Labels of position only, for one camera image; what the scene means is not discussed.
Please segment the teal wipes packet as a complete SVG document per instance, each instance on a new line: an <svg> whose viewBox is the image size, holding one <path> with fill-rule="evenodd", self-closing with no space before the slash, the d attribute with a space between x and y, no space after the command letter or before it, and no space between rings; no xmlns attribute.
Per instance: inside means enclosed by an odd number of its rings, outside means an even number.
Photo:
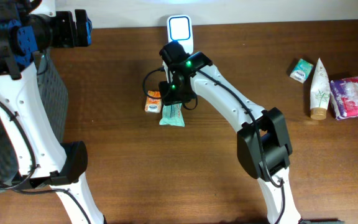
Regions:
<svg viewBox="0 0 358 224"><path fill-rule="evenodd" d="M162 108L162 119L159 122L159 125L170 125L170 126L179 126L185 127L185 122L183 115L181 113L182 104L175 104L169 106L163 106Z"/></svg>

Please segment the orange white packet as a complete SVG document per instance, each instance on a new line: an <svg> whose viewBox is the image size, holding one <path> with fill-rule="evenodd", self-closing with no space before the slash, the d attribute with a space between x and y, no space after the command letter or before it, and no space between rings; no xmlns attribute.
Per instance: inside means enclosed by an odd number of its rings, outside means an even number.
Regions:
<svg viewBox="0 0 358 224"><path fill-rule="evenodd" d="M148 91L145 102L146 113L159 113L162 109L161 94L159 91Z"/></svg>

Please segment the small green tissue packet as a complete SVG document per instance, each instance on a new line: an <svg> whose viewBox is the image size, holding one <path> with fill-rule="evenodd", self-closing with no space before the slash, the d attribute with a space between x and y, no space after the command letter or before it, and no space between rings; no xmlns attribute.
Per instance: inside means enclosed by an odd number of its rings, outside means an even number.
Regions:
<svg viewBox="0 0 358 224"><path fill-rule="evenodd" d="M314 65L312 63L301 58L290 73L290 78L300 83L304 83L308 79L313 67Z"/></svg>

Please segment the white tube gold cap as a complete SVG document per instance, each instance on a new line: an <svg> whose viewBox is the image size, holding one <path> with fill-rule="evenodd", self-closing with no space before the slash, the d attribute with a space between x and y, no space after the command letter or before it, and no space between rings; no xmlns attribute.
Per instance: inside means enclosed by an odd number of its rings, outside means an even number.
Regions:
<svg viewBox="0 0 358 224"><path fill-rule="evenodd" d="M323 120L327 117L327 110L331 96L328 73L319 58L314 71L310 88L310 117Z"/></svg>

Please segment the pink floral pad package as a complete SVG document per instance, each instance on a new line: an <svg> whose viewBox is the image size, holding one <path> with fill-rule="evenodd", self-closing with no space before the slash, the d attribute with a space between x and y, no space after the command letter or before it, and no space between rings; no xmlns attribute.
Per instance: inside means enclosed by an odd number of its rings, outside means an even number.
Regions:
<svg viewBox="0 0 358 224"><path fill-rule="evenodd" d="M358 117L358 77L330 81L331 106L337 120Z"/></svg>

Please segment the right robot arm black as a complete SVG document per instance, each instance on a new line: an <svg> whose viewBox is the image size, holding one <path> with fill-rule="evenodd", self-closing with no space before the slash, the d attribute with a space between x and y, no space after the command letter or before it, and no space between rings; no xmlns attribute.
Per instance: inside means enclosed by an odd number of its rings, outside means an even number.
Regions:
<svg viewBox="0 0 358 224"><path fill-rule="evenodd" d="M165 106L204 98L237 134L237 159L257 180L269 223L302 223L289 182L292 146L283 113L266 110L230 84L202 52L193 55L177 41L159 52L167 80L158 87Z"/></svg>

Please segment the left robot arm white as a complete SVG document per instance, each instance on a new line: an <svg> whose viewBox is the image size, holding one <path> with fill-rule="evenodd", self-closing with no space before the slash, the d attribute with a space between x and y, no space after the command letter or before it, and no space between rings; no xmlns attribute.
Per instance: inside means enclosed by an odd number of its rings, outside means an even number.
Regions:
<svg viewBox="0 0 358 224"><path fill-rule="evenodd" d="M84 9L54 1L0 1L0 193L55 193L73 223L105 223L88 183L83 141L63 142L67 88L52 48L87 47Z"/></svg>

